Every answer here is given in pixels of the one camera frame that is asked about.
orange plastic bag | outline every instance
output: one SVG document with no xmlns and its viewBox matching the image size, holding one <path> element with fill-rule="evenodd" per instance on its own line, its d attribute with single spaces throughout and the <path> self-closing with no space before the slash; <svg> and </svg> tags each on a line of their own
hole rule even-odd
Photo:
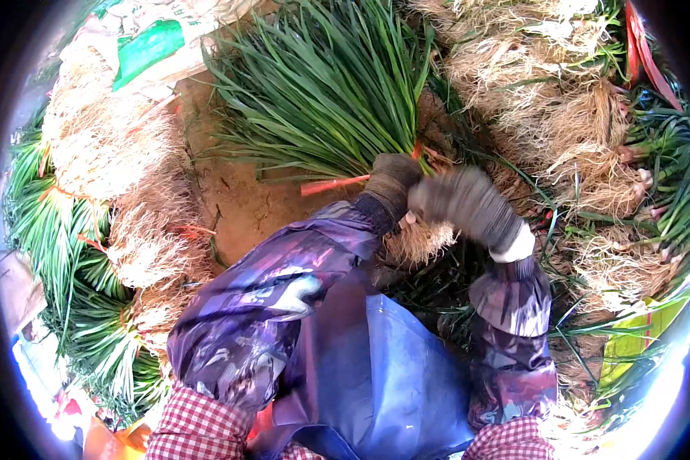
<svg viewBox="0 0 690 460">
<path fill-rule="evenodd" d="M 97 417 L 92 417 L 84 440 L 84 460 L 137 460 L 146 454 L 151 428 L 143 419 L 129 428 L 112 433 Z"/>
</svg>

person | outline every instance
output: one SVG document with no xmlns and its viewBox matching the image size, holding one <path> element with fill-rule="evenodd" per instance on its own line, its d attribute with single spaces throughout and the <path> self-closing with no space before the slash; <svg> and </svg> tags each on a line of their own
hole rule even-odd
<svg viewBox="0 0 690 460">
<path fill-rule="evenodd" d="M 407 207 L 494 261 L 469 288 L 467 364 L 358 268 Z M 199 291 L 168 337 L 177 382 L 146 457 L 554 458 L 551 295 L 533 249 L 479 169 L 422 178 L 406 155 L 380 154 L 353 202 L 279 230 Z"/>
</svg>

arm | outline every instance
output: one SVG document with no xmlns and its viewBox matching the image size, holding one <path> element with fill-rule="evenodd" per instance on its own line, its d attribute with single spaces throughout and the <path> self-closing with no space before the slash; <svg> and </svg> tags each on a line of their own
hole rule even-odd
<svg viewBox="0 0 690 460">
<path fill-rule="evenodd" d="M 469 422 L 478 435 L 466 460 L 553 458 L 541 435 L 557 400 L 547 347 L 551 295 L 535 262 L 534 236 L 490 179 L 477 169 L 424 179 L 409 207 L 427 220 L 447 220 L 488 247 L 495 264 L 470 287 L 475 340 Z"/>
<path fill-rule="evenodd" d="M 241 458 L 256 412 L 276 395 L 300 319 L 380 247 L 420 174 L 405 155 L 379 155 L 352 204 L 332 203 L 286 226 L 200 289 L 168 336 L 180 383 L 147 458 Z"/>
</svg>

work glove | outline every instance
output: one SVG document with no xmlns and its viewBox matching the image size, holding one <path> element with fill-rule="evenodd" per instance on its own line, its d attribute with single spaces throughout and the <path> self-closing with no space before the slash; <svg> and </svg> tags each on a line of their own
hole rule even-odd
<svg viewBox="0 0 690 460">
<path fill-rule="evenodd" d="M 427 222 L 450 222 L 470 239 L 487 246 L 491 255 L 509 251 L 524 233 L 522 227 L 528 232 L 524 220 L 516 216 L 488 176 L 474 166 L 426 177 L 410 190 L 408 207 Z"/>
<path fill-rule="evenodd" d="M 421 178 L 422 167 L 414 159 L 398 153 L 379 154 L 355 207 L 373 221 L 376 233 L 391 232 L 406 214 L 409 189 Z"/>
</svg>

green onion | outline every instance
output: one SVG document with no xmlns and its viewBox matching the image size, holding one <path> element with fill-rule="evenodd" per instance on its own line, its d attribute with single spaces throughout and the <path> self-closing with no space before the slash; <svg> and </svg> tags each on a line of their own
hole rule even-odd
<svg viewBox="0 0 690 460">
<path fill-rule="evenodd" d="M 204 51 L 226 106 L 231 159 L 296 164 L 320 177 L 368 174 L 382 152 L 410 154 L 434 32 L 423 41 L 379 0 L 291 0 L 273 25 Z"/>
</svg>

